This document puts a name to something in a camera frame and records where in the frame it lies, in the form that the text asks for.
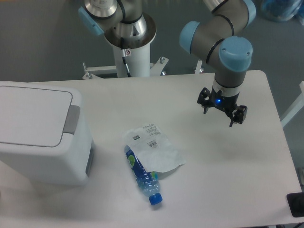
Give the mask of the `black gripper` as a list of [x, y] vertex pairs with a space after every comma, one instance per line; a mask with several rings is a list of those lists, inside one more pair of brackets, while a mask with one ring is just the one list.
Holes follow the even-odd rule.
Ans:
[[204, 87], [199, 94], [197, 103], [203, 108], [203, 113], [206, 114], [211, 107], [217, 108], [226, 113], [230, 118], [229, 126], [233, 124], [242, 124], [247, 115], [247, 106], [237, 105], [239, 96], [239, 88], [212, 88], [211, 92]]

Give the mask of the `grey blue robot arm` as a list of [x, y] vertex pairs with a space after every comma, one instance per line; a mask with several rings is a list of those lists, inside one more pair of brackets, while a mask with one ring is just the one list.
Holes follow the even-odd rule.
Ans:
[[[202, 89], [198, 104], [204, 111], [214, 107], [224, 112], [231, 124], [242, 124], [247, 107], [237, 105], [237, 98], [251, 64], [253, 47], [237, 33], [253, 21], [256, 8], [250, 0], [207, 0], [205, 4], [212, 19], [205, 24], [187, 23], [179, 44], [215, 70], [212, 89]], [[150, 75], [150, 55], [141, 50], [150, 47], [156, 26], [144, 13], [142, 1], [86, 0], [78, 15], [91, 33], [104, 35], [112, 45], [119, 77]]]

